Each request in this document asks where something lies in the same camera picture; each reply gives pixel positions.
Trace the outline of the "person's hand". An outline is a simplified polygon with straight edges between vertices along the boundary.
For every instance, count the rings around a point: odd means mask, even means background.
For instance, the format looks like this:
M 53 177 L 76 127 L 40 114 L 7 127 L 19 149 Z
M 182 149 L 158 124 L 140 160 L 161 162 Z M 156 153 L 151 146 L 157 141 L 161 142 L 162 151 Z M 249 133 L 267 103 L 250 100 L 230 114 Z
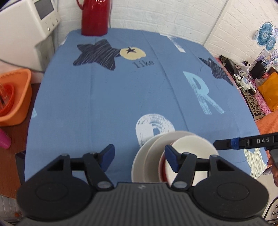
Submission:
M 272 175 L 273 175 L 274 184 L 275 184 L 276 187 L 278 187 L 278 169 L 275 166 L 274 161 L 271 157 L 268 159 L 267 165 L 271 166 L 271 172 L 272 172 Z

